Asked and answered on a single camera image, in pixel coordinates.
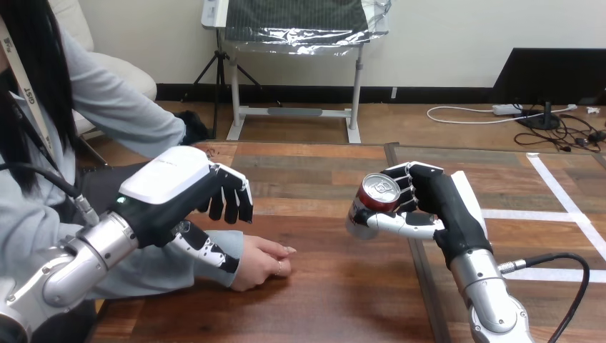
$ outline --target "white metal stand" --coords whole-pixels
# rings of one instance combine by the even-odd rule
[[[345,118],[347,125],[347,136],[349,143],[361,143],[359,128],[358,128],[358,108],[359,108],[359,93],[360,93],[360,77],[364,64],[362,63],[362,48],[364,45],[360,45],[358,48],[358,60],[356,60],[356,76],[354,81],[354,96],[352,101],[352,109],[345,109],[343,111],[332,111],[323,109],[286,109],[281,107],[272,107],[268,109],[263,108],[249,108],[248,106],[240,106],[240,98],[238,92],[238,58],[234,52],[232,59],[229,61],[229,65],[232,68],[232,102],[234,105],[234,121],[231,129],[227,134],[227,140],[237,141],[242,132],[244,126],[244,120],[246,116],[308,116],[316,117],[323,116],[329,118]]]

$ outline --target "person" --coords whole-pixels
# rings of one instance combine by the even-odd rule
[[[117,76],[99,66],[56,22],[47,0],[0,0],[0,16],[12,37],[33,92],[39,100],[54,156],[47,159],[28,134],[25,116],[36,124],[19,90],[4,51],[0,53],[0,164],[24,162],[53,170],[79,187],[102,213],[119,185],[141,166],[77,169],[77,143],[72,110],[125,147],[153,158],[171,146],[204,136],[198,118],[187,123],[164,111]],[[37,249],[54,246],[82,226],[63,192],[38,174],[0,171],[0,276]],[[147,247],[112,269],[88,299],[161,294],[208,277],[236,291],[245,291],[268,277],[291,273],[291,247],[236,231],[208,231],[227,254],[240,259],[235,274],[196,262],[170,244]],[[34,334],[34,342],[82,342],[94,321],[93,301],[52,318]]]

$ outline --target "black hair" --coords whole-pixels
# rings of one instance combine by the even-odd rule
[[[6,23],[31,87],[51,117],[63,149],[74,146],[74,101],[61,32],[47,0],[0,0]],[[0,154],[6,162],[31,163],[26,134],[20,128],[8,87],[0,88]],[[36,186],[33,172],[11,172],[24,192]]]

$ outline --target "wood grain surface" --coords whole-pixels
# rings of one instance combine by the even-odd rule
[[[194,111],[209,127],[212,125],[213,104],[204,102],[158,101],[167,111]],[[284,104],[298,107],[315,107],[322,109],[344,109],[351,104]],[[255,106],[273,106],[273,104],[256,104]],[[541,143],[533,146],[519,146],[513,137],[529,129],[513,121],[494,125],[457,125],[443,124],[427,118],[426,112],[436,105],[431,104],[360,104],[358,124],[362,143],[386,144],[398,141],[405,146],[439,146],[459,149],[494,149],[557,152],[551,143]],[[490,105],[469,105],[474,109],[490,109]],[[571,114],[588,121],[596,129],[604,129],[606,107],[600,114],[587,114],[581,106]],[[437,118],[482,121],[495,120],[493,114],[478,114],[473,112],[444,109],[434,112]],[[217,138],[226,139],[232,125],[233,113],[231,104],[222,104],[219,109]],[[568,126],[576,129],[586,129],[568,119]],[[336,118],[264,118],[247,117],[246,124],[240,136],[244,141],[288,141],[313,142],[328,144],[347,143],[347,130],[344,119]],[[122,147],[116,141],[99,137],[89,143],[112,166],[134,164],[145,158],[136,155]],[[606,143],[601,143],[606,151]],[[581,149],[573,149],[573,154],[586,154]],[[80,161],[92,163],[87,155],[81,156]]]
[[[396,147],[398,162],[423,161],[442,166],[448,174],[465,171],[483,209],[565,212],[555,195],[523,153]],[[606,238],[606,169],[592,156],[540,154],[545,166]],[[553,252],[574,252],[592,270],[606,270],[606,262],[574,222],[487,219],[488,236],[497,262]],[[423,242],[438,299],[453,342],[472,342],[467,310],[441,250]],[[557,261],[542,268],[580,269],[576,262]],[[509,280],[510,292],[530,318],[537,342],[546,342],[564,317],[579,283]],[[591,283],[575,318],[558,342],[603,342],[606,334],[606,284]]]
[[[344,220],[361,177],[387,167],[382,146],[208,143],[252,183],[254,223],[190,219],[298,250],[293,275],[236,293],[207,280],[111,301],[93,342],[433,342],[408,244],[351,237]]]

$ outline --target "plastic wrap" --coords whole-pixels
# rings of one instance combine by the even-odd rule
[[[388,33],[391,0],[229,0],[224,38],[240,51],[343,55]]]

